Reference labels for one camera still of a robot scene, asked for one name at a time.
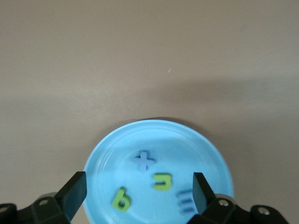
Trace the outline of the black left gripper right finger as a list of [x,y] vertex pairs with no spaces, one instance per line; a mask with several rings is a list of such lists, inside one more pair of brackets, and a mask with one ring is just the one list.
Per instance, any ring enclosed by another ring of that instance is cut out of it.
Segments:
[[254,205],[246,211],[227,196],[217,197],[203,173],[193,174],[192,195],[198,214],[189,224],[287,224],[275,208]]

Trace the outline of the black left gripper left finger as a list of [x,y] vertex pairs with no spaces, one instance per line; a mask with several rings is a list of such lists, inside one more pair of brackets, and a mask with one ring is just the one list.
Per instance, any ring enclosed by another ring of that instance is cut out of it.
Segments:
[[70,224],[87,196],[86,173],[76,172],[55,194],[36,199],[21,210],[13,203],[0,205],[2,224]]

